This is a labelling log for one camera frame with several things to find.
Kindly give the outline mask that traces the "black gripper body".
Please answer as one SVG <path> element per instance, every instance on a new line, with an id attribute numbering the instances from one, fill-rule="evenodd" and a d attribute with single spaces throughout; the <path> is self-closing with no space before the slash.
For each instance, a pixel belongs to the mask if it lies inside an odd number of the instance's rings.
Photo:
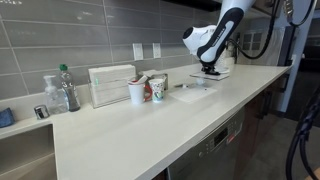
<path id="1" fill-rule="evenodd" d="M 219 75 L 219 72 L 215 70 L 215 67 L 213 65 L 209 65 L 206 63 L 202 64 L 202 71 L 207 75 L 215 75 L 215 76 Z"/>

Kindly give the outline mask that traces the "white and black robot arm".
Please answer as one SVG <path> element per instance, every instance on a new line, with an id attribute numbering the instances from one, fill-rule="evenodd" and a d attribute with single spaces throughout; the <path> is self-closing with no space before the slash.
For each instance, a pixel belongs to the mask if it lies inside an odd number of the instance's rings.
<path id="1" fill-rule="evenodd" d="M 190 53 L 199 59 L 202 71 L 219 75 L 216 61 L 224 51 L 226 41 L 243 19 L 255 0 L 222 0 L 218 23 L 204 27 L 189 27 L 182 40 Z"/>

